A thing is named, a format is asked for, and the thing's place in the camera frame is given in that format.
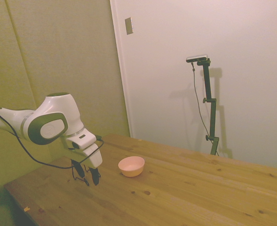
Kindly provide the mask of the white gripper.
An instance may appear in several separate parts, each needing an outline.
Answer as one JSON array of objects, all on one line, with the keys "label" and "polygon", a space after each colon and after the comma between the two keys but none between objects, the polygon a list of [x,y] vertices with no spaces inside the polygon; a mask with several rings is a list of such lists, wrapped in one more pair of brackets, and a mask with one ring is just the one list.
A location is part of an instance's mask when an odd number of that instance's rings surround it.
[{"label": "white gripper", "polygon": [[[83,154],[88,157],[83,164],[89,167],[89,170],[91,175],[92,175],[92,180],[94,185],[98,185],[100,182],[101,175],[99,173],[98,167],[102,164],[102,156],[101,152],[99,150],[99,147],[97,144],[92,144],[88,148],[86,148],[83,151]],[[76,170],[78,175],[81,178],[84,178],[85,173],[84,170],[81,166],[81,164],[75,160],[71,161],[72,164],[72,170]]]}]

